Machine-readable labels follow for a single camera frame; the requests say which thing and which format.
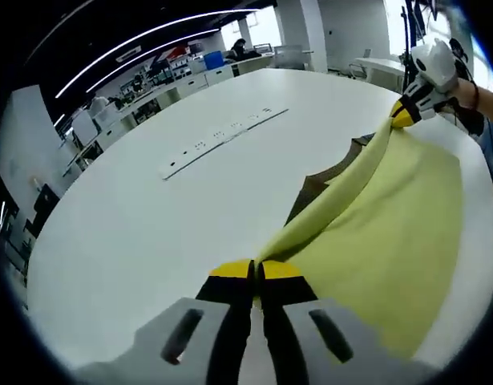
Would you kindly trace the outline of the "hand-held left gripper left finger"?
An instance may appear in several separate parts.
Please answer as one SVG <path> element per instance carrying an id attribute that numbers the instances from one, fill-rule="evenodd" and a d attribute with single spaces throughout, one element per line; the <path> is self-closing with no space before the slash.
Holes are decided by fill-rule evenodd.
<path id="1" fill-rule="evenodd" d="M 194 298 L 141 326 L 116 359 L 77 371 L 80 384 L 236 384 L 251 330 L 251 260 L 225 263 Z"/>

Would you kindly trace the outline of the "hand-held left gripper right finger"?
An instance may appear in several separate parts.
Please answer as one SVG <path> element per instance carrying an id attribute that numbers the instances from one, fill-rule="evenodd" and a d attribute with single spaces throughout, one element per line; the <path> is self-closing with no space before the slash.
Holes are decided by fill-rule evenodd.
<path id="1" fill-rule="evenodd" d="M 401 359 L 378 333 L 332 298 L 320 299 L 301 272 L 259 264 L 264 333 L 279 384 L 423 384 L 429 367 Z"/>

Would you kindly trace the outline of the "person's right hand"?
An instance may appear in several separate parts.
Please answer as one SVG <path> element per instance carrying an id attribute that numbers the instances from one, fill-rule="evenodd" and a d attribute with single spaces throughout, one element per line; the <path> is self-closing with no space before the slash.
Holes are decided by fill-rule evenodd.
<path id="1" fill-rule="evenodd" d="M 458 79 L 457 83 L 448 91 L 451 98 L 456 98 L 461 107 L 475 110 L 478 103 L 477 86 L 465 79 Z"/>

